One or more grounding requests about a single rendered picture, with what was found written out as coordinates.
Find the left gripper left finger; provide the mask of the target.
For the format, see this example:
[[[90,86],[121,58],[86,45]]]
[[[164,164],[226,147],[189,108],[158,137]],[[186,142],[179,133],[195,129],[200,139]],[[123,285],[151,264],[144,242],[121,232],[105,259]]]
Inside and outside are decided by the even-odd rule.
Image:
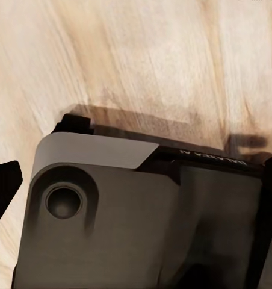
[[[0,164],[0,219],[23,183],[18,160]]]

